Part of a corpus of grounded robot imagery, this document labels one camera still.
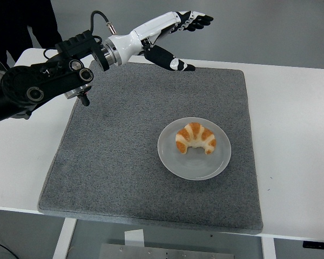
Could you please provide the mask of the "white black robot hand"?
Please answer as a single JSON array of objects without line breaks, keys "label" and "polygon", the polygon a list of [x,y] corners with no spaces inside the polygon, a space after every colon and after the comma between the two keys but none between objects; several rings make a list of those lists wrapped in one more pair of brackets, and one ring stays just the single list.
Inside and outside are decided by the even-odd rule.
[{"label": "white black robot hand", "polygon": [[178,31],[201,30],[213,17],[196,11],[170,11],[133,29],[128,35],[110,36],[106,45],[111,48],[114,63],[123,65],[134,55],[169,71],[194,71],[195,67],[177,58],[156,44],[157,40]]}]

